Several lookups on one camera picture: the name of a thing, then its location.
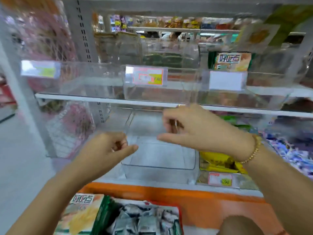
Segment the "white floor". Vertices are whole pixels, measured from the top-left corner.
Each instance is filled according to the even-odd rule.
[[[17,116],[0,123],[0,235],[6,233],[46,181],[64,164],[36,147],[27,126]],[[186,235],[213,235],[216,229],[184,226]]]

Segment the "hand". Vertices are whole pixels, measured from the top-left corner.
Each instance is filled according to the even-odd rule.
[[[69,166],[78,174],[77,178],[87,184],[103,176],[137,149],[137,145],[128,146],[122,132],[102,133],[87,142]]]
[[[178,127],[170,123],[173,120],[179,121]],[[164,110],[163,124],[168,133],[160,134],[158,140],[164,142],[199,151],[224,153],[236,161],[244,161],[253,153],[254,139],[251,134],[196,104]]]

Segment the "gold bracelet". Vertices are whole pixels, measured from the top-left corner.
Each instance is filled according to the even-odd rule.
[[[251,156],[247,160],[245,160],[243,162],[240,162],[241,164],[244,164],[244,163],[250,161],[252,158],[254,158],[256,156],[256,154],[258,153],[259,148],[260,148],[260,146],[262,144],[262,138],[260,136],[258,136],[256,134],[253,134],[252,136],[253,136],[253,138],[255,140],[255,146],[254,146],[253,153],[251,154]]]

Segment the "price tag holder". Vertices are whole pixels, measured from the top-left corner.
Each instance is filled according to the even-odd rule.
[[[21,76],[59,78],[61,63],[55,61],[22,60]]]
[[[125,79],[127,84],[165,86],[167,84],[167,68],[127,65]]]
[[[228,173],[209,173],[208,184],[212,186],[232,186],[233,177]]]
[[[247,77],[248,72],[210,71],[209,90],[242,91]]]

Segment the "orange panel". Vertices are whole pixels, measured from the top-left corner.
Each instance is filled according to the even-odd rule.
[[[178,205],[183,224],[189,226],[219,229],[224,218],[244,215],[253,219],[265,234],[283,230],[271,205],[254,196],[97,182],[86,185],[81,192]]]

